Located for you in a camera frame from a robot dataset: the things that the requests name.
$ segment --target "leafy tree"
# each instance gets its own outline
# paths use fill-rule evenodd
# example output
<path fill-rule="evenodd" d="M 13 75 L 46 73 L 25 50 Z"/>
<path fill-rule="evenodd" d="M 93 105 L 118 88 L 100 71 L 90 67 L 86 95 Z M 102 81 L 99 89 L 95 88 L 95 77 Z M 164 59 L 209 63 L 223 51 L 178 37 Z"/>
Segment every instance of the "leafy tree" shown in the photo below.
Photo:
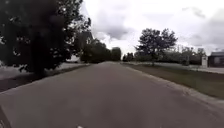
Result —
<path fill-rule="evenodd" d="M 121 49 L 119 47 L 114 47 L 111 50 L 111 59 L 112 61 L 120 61 L 121 60 Z"/>
<path fill-rule="evenodd" d="M 135 61 L 146 62 L 151 60 L 151 56 L 144 52 L 137 51 L 134 54 Z"/>
<path fill-rule="evenodd" d="M 104 43 L 98 39 L 86 44 L 81 55 L 81 60 L 85 63 L 100 63 L 111 59 L 111 52 Z"/>
<path fill-rule="evenodd" d="M 134 54 L 133 53 L 127 53 L 127 61 L 134 61 Z"/>
<path fill-rule="evenodd" d="M 88 28 L 79 13 L 82 0 L 1 0 L 0 60 L 40 77 L 71 58 L 76 33 Z"/>
<path fill-rule="evenodd" d="M 127 62 L 127 61 L 128 61 L 126 55 L 123 56 L 122 61 L 123 61 L 123 62 Z"/>
<path fill-rule="evenodd" d="M 164 53 L 165 50 L 175 45 L 177 38 L 173 31 L 164 29 L 162 32 L 155 29 L 144 29 L 140 36 L 140 45 L 136 47 L 138 52 L 151 56 L 152 65 Z"/>

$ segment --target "cloud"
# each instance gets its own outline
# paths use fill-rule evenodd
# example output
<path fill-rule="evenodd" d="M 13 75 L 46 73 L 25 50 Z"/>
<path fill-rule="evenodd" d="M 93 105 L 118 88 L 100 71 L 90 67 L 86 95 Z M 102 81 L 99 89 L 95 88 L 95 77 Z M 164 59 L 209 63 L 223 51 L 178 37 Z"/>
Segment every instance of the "cloud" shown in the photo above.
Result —
<path fill-rule="evenodd" d="M 206 18 L 206 16 L 203 14 L 202 10 L 197 8 L 197 7 L 186 7 L 182 8 L 182 11 L 192 11 L 195 16 L 200 17 L 200 18 Z"/>
<path fill-rule="evenodd" d="M 93 21 L 95 37 L 108 46 L 133 50 L 141 30 L 174 30 L 179 44 L 206 47 L 212 51 L 223 47 L 224 11 L 222 2 L 212 0 L 85 0 Z"/>
<path fill-rule="evenodd" d="M 211 46 L 224 48 L 224 9 L 219 9 L 211 19 L 209 19 L 201 30 L 192 36 L 194 45 Z"/>

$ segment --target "roadside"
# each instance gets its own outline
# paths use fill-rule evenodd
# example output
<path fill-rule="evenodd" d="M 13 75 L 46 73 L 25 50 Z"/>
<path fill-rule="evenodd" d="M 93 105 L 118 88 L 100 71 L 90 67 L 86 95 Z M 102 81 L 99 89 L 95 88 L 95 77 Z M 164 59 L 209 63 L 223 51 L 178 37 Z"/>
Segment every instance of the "roadside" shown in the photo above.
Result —
<path fill-rule="evenodd" d="M 192 71 L 174 67 L 125 65 L 147 74 L 193 88 L 209 96 L 224 99 L 224 74 Z"/>
<path fill-rule="evenodd" d="M 70 72 L 70 71 L 83 68 L 86 66 L 88 65 L 79 64 L 77 66 L 74 66 L 73 64 L 72 66 L 72 64 L 65 64 L 64 67 L 59 67 L 57 70 L 48 71 L 47 77 L 63 74 L 63 73 Z M 0 79 L 0 92 L 22 86 L 22 85 L 34 82 L 36 80 L 38 79 L 33 74 L 28 74 L 28 73 L 16 74 L 14 77 Z"/>
<path fill-rule="evenodd" d="M 133 65 L 149 65 L 150 62 L 126 62 L 128 64 Z M 218 74 L 224 74 L 224 68 L 212 68 L 212 67 L 202 67 L 199 65 L 189 65 L 189 66 L 183 66 L 181 64 L 177 63 L 156 63 L 156 65 L 164 66 L 164 67 L 173 67 L 173 68 L 179 68 L 179 69 L 185 69 L 185 70 L 193 70 L 193 71 L 201 71 L 201 72 L 210 72 L 210 73 L 218 73 Z"/>

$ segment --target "grass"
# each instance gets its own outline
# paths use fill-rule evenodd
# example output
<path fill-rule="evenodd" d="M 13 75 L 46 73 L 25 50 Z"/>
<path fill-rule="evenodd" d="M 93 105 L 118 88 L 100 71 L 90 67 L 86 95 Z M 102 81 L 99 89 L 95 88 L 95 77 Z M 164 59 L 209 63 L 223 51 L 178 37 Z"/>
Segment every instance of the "grass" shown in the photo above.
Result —
<path fill-rule="evenodd" d="M 193 88 L 212 97 L 224 99 L 224 74 L 191 71 L 172 67 L 131 65 L 131 68 Z"/>
<path fill-rule="evenodd" d="M 76 70 L 79 68 L 83 68 L 86 66 L 87 65 L 81 65 L 81 66 L 66 68 L 66 69 L 62 69 L 62 70 L 48 71 L 47 77 L 63 74 L 63 73 L 73 71 L 73 70 Z M 39 80 L 39 79 L 33 74 L 20 75 L 20 76 L 14 77 L 14 78 L 3 79 L 3 80 L 0 80 L 0 85 L 1 85 L 0 92 L 6 91 L 6 90 L 9 90 L 12 88 L 16 88 L 16 87 L 19 87 L 22 85 L 26 85 L 26 84 L 34 82 L 36 80 Z"/>

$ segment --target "distant tree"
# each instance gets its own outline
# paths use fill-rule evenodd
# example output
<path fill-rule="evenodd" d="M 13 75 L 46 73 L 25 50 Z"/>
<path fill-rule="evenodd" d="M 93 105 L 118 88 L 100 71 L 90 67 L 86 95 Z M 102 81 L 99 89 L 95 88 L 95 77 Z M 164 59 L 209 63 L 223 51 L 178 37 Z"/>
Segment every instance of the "distant tree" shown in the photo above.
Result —
<path fill-rule="evenodd" d="M 100 63 L 108 60 L 111 60 L 111 52 L 98 39 L 94 39 L 84 46 L 81 61 L 85 63 Z"/>
<path fill-rule="evenodd" d="M 127 62 L 127 56 L 126 55 L 123 56 L 122 61 Z"/>
<path fill-rule="evenodd" d="M 114 47 L 111 50 L 111 59 L 112 61 L 120 61 L 121 60 L 121 49 L 119 47 Z"/>
<path fill-rule="evenodd" d="M 134 61 L 134 54 L 133 53 L 127 53 L 127 61 Z"/>
<path fill-rule="evenodd" d="M 151 60 L 151 56 L 144 52 L 137 51 L 134 54 L 135 61 L 146 62 Z"/>
<path fill-rule="evenodd" d="M 154 29 L 144 29 L 140 37 L 140 45 L 136 47 L 138 52 L 151 56 L 152 65 L 164 53 L 165 50 L 175 45 L 177 38 L 173 31 L 164 29 L 162 32 Z"/>

